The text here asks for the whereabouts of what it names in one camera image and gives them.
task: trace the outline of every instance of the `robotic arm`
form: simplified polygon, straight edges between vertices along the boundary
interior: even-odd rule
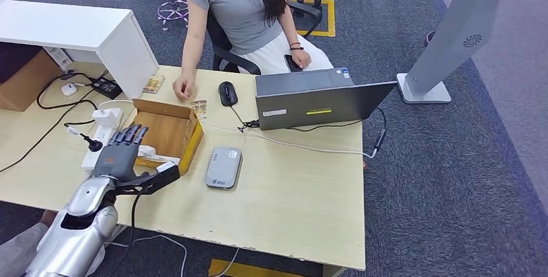
[[[156,174],[135,175],[133,165],[148,128],[134,125],[112,135],[94,173],[61,209],[37,247],[27,277],[84,277],[118,222],[118,195],[152,194],[179,178],[167,162]]]

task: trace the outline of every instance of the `computer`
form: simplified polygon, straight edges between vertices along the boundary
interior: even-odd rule
[[[343,70],[346,69],[257,77],[255,99],[260,129],[273,130],[367,119],[397,85],[397,81],[349,85],[348,82],[352,82],[352,79],[344,76]],[[295,75],[300,75],[297,77],[298,83],[293,82]],[[277,78],[271,81],[268,78],[270,76]],[[274,86],[274,81],[283,84]]]

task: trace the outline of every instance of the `gray portable wifi router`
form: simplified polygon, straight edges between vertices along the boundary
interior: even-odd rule
[[[207,172],[205,184],[208,187],[218,189],[231,189],[236,184],[242,151],[230,147],[217,147],[213,149]]]

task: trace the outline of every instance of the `smartphone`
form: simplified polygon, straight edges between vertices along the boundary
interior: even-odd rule
[[[285,56],[288,68],[291,72],[302,72],[302,69],[295,63],[292,56],[290,56],[289,54],[286,54]]]
[[[240,149],[216,147],[207,166],[205,185],[216,189],[232,189],[236,185],[241,163]]]

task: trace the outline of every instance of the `computer mouse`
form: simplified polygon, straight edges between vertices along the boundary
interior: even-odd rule
[[[219,85],[219,96],[221,97],[221,104],[223,106],[232,106],[238,103],[238,96],[234,85],[228,81],[225,81]]]

